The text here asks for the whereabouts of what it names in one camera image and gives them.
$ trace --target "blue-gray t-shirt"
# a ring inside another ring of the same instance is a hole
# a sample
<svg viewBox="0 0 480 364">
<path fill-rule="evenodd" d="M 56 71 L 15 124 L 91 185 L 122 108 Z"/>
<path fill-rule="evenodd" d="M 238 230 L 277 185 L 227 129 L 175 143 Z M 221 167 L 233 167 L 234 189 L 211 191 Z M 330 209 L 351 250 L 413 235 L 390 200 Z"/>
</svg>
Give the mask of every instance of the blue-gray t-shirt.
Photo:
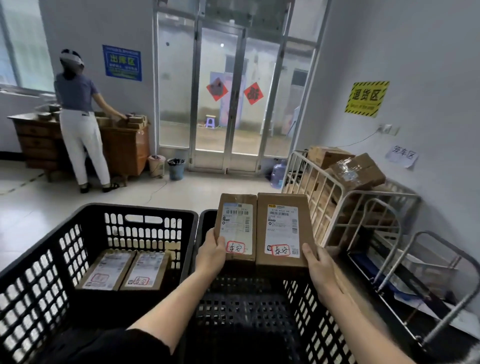
<svg viewBox="0 0 480 364">
<path fill-rule="evenodd" d="M 99 92 L 92 80 L 82 74 L 67 80 L 59 73 L 55 76 L 55 93 L 63 109 L 93 111 L 92 95 Z"/>
</svg>

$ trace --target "purple stool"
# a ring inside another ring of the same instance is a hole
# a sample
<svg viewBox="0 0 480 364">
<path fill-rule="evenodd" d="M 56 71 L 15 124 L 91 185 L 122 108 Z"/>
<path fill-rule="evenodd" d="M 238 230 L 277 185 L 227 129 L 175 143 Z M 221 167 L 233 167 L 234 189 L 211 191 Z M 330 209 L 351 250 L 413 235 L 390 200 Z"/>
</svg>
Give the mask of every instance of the purple stool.
<svg viewBox="0 0 480 364">
<path fill-rule="evenodd" d="M 215 129 L 215 116 L 207 115 L 207 122 L 205 123 L 205 128 Z"/>
</svg>

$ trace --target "shipping label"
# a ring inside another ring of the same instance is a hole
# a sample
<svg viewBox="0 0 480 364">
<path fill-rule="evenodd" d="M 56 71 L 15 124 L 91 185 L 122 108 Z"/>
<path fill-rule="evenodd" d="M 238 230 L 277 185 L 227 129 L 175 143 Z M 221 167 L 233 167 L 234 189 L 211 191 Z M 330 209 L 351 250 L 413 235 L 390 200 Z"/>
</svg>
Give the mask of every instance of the shipping label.
<svg viewBox="0 0 480 364">
<path fill-rule="evenodd" d="M 299 210 L 297 207 L 268 205 L 265 253 L 300 258 Z"/>
<path fill-rule="evenodd" d="M 164 252 L 141 253 L 127 278 L 125 287 L 153 287 L 164 256 Z"/>
<path fill-rule="evenodd" d="M 127 252 L 106 253 L 82 288 L 84 290 L 113 290 L 130 256 L 131 254 Z"/>
<path fill-rule="evenodd" d="M 225 250 L 233 254 L 253 254 L 253 205 L 225 203 L 222 210 L 220 236 Z"/>
</svg>

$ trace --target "red diamond decoration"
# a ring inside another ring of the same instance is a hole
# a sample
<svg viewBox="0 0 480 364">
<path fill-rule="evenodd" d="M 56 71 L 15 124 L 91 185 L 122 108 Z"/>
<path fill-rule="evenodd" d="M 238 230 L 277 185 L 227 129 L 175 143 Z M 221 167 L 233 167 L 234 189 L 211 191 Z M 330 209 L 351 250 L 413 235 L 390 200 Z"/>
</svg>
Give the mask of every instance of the red diamond decoration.
<svg viewBox="0 0 480 364">
<path fill-rule="evenodd" d="M 215 101 L 219 101 L 223 96 L 228 93 L 227 88 L 223 84 L 220 77 L 217 77 L 215 81 L 207 86 L 208 92 L 213 96 Z"/>
<path fill-rule="evenodd" d="M 253 105 L 255 102 L 264 97 L 260 87 L 258 86 L 258 83 L 256 82 L 247 88 L 243 93 L 247 97 L 248 102 L 250 102 L 250 105 Z"/>
</svg>

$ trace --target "black baseboard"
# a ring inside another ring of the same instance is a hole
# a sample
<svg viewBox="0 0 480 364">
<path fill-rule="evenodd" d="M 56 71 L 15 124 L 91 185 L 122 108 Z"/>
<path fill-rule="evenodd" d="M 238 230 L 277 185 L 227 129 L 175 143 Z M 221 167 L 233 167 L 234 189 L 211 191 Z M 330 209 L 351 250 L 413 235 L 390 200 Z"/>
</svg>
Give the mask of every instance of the black baseboard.
<svg viewBox="0 0 480 364">
<path fill-rule="evenodd" d="M 24 161 L 25 156 L 23 153 L 17 153 L 17 152 L 0 152 L 0 159 Z"/>
</svg>

